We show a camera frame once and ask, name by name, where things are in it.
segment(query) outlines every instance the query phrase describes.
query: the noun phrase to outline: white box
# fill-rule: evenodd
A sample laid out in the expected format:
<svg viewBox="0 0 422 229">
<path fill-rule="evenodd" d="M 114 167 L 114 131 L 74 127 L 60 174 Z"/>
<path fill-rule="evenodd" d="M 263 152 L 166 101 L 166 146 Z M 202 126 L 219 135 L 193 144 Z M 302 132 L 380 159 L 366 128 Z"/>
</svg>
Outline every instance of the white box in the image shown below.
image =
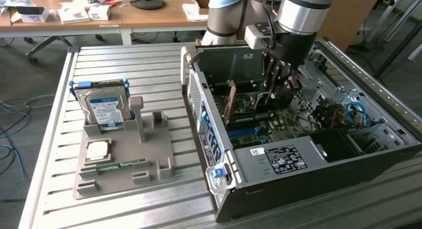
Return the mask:
<svg viewBox="0 0 422 229">
<path fill-rule="evenodd" d="M 61 8 L 58 16 L 62 24 L 89 21 L 89 17 L 84 8 Z"/>
<path fill-rule="evenodd" d="M 49 12 L 44 7 L 24 7 L 17 6 L 17 13 L 24 23 L 45 22 Z"/>
<path fill-rule="evenodd" d="M 110 6 L 98 5 L 92 6 L 88 11 L 89 19 L 92 20 L 108 20 L 110 17 Z"/>
</svg>

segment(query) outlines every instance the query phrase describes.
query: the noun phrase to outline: hard drive label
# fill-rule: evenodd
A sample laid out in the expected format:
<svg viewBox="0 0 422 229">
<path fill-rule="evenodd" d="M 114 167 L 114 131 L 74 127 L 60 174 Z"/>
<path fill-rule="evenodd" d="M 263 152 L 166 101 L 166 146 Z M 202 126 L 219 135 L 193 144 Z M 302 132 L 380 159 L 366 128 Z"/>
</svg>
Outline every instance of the hard drive label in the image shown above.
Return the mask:
<svg viewBox="0 0 422 229">
<path fill-rule="evenodd" d="M 92 99 L 89 104 L 98 125 L 104 127 L 113 127 L 122 124 L 123 117 L 120 109 L 116 108 L 118 104 L 117 98 Z"/>
<path fill-rule="evenodd" d="M 278 175 L 307 167 L 294 145 L 265 150 L 265 154 Z"/>
</svg>

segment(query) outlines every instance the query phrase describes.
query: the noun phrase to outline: hard drive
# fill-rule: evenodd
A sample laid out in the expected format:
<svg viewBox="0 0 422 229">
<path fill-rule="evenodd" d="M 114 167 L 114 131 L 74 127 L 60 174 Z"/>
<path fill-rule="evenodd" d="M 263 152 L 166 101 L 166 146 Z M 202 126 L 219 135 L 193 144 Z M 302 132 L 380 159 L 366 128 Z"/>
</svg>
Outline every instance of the hard drive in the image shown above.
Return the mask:
<svg viewBox="0 0 422 229">
<path fill-rule="evenodd" d="M 78 101 L 86 124 L 98 124 L 108 131 L 123 127 L 123 121 L 133 118 L 129 109 L 129 82 L 126 79 L 78 82 L 70 92 Z"/>
</svg>

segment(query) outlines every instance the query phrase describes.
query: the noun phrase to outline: wooden desk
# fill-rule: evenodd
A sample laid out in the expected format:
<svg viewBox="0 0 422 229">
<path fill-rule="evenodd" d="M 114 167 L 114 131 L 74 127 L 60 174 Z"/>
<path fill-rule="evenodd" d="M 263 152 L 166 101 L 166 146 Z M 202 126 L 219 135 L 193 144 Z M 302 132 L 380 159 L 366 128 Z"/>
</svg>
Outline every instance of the wooden desk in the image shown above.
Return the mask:
<svg viewBox="0 0 422 229">
<path fill-rule="evenodd" d="M 9 14 L 0 17 L 0 38 L 65 36 L 89 34 L 121 34 L 122 44 L 130 45 L 130 33 L 159 31 L 205 30 L 206 22 L 190 22 L 182 10 L 182 3 L 189 0 L 163 0 L 166 5 L 158 10 L 139 10 L 129 2 L 121 7 L 112 8 L 110 19 L 61 24 L 58 14 L 50 14 L 45 23 L 22 23 L 20 20 L 10 24 Z M 60 3 L 70 0 L 33 0 L 37 6 L 48 9 L 61 8 Z"/>
</svg>

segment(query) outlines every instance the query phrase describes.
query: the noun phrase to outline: chair wheel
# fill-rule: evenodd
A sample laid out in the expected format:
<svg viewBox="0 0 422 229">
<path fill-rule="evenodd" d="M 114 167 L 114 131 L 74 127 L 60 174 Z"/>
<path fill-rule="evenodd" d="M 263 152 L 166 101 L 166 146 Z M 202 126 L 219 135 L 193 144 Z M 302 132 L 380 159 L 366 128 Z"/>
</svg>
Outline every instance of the chair wheel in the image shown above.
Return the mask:
<svg viewBox="0 0 422 229">
<path fill-rule="evenodd" d="M 29 43 L 29 44 L 33 43 L 33 39 L 32 39 L 30 37 L 25 37 L 24 40 L 25 40 L 25 42 Z"/>
<path fill-rule="evenodd" d="M 37 64 L 37 63 L 38 63 L 38 59 L 34 58 L 34 57 L 30 57 L 30 58 L 28 59 L 28 62 L 29 62 L 30 64 Z"/>
<path fill-rule="evenodd" d="M 98 41 L 102 41 L 102 40 L 104 40 L 104 38 L 102 38 L 101 35 L 94 35 L 94 38 L 96 38 Z"/>
</svg>

